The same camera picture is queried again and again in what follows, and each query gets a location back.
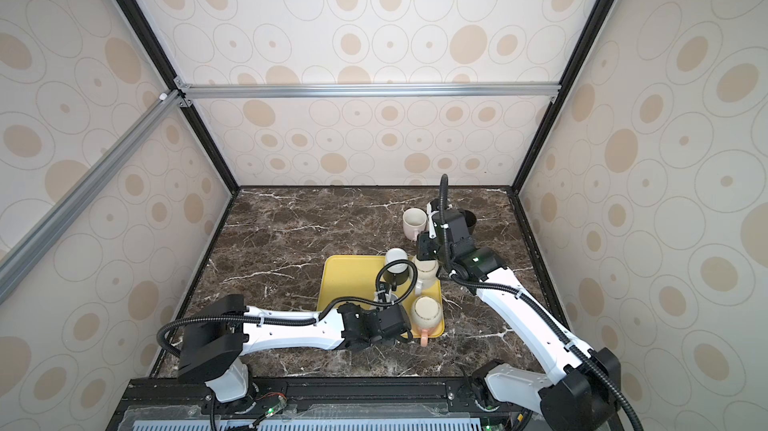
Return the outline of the black mug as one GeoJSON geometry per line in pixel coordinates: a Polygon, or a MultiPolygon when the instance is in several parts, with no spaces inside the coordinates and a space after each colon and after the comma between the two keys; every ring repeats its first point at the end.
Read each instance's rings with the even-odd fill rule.
{"type": "Polygon", "coordinates": [[[459,212],[464,218],[468,233],[473,235],[475,226],[477,224],[477,216],[474,212],[466,209],[460,209],[459,212]]]}

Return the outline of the pink mug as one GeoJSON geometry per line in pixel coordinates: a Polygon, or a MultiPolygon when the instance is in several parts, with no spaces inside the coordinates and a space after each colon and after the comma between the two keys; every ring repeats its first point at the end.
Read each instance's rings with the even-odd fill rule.
{"type": "Polygon", "coordinates": [[[418,235],[427,227],[427,213],[419,208],[408,208],[402,214],[402,228],[405,237],[416,241],[418,235]]]}

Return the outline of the black-green mug white base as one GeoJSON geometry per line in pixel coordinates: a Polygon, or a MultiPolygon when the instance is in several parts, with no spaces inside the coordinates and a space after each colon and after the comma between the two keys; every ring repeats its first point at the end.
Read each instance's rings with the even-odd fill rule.
{"type": "Polygon", "coordinates": [[[385,254],[383,279],[392,288],[406,283],[410,276],[408,254],[402,248],[391,248],[385,254]]]}

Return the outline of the peach mug cream base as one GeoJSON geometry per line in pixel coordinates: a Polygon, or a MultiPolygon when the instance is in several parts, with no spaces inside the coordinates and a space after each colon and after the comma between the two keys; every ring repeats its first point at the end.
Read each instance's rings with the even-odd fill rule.
{"type": "Polygon", "coordinates": [[[444,330],[442,305],[429,296],[417,297],[411,306],[410,321],[413,335],[426,347],[431,337],[441,335],[444,330]]]}

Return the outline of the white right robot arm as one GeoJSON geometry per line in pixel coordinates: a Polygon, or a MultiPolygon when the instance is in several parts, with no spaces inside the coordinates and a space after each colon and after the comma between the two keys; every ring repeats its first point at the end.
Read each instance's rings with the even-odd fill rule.
{"type": "Polygon", "coordinates": [[[539,362],[539,373],[501,363],[487,367],[481,386],[494,404],[511,403],[541,415],[553,430],[595,430],[624,412],[634,430],[641,420],[621,390],[621,364],[608,348],[577,337],[524,288],[491,248],[476,246],[464,214],[429,204],[417,255],[434,259],[447,277],[495,311],[539,362]]]}

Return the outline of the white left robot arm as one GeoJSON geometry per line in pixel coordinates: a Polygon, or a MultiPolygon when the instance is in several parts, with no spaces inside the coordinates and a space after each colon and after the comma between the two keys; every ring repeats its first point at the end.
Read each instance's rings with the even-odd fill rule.
{"type": "Polygon", "coordinates": [[[205,385],[220,403],[255,399],[246,355],[289,348],[355,351],[412,337],[399,299],[341,297],[317,312],[294,312],[248,306],[238,294],[168,322],[156,334],[161,349],[178,359],[177,380],[205,385]]]}

